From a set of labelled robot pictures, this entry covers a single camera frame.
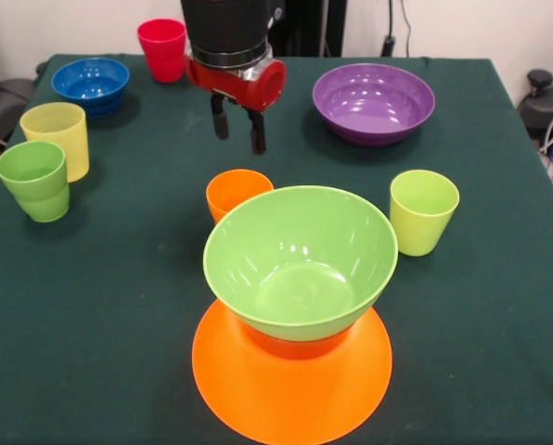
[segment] green bowl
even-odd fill
[[[352,193],[318,185],[253,197],[215,225],[204,248],[216,297],[270,337],[334,336],[376,301],[398,260],[386,216]]]

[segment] purple bowl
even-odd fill
[[[418,76],[377,63],[330,70],[314,85],[314,104],[332,130],[359,146],[401,141],[426,121],[435,95]]]

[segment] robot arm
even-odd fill
[[[285,65],[272,57],[267,40],[282,19],[284,0],[182,0],[190,48],[186,74],[211,92],[214,130],[229,136],[223,101],[245,108],[251,119],[252,151],[265,151],[263,112],[279,98]]]

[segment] green tablecloth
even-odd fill
[[[553,443],[553,187],[489,61],[386,59],[428,82],[437,108],[402,144],[369,150],[333,135],[312,104],[315,79],[351,60],[287,59],[256,157],[243,110],[228,107],[231,137],[219,141],[205,92],[115,57],[132,79],[119,114],[89,122],[92,167],[68,215],[32,223],[0,183],[0,443],[248,442],[203,403],[190,362],[213,301],[205,186],[236,167],[385,211],[406,169],[460,189],[437,249],[401,256],[376,303],[392,382],[341,443]],[[31,106],[58,100],[50,78],[74,58],[52,58]]]

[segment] orange plate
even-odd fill
[[[242,436],[319,444],[374,412],[392,375],[392,347],[373,309],[335,337],[294,343],[252,332],[216,300],[194,336],[192,367],[204,401]]]

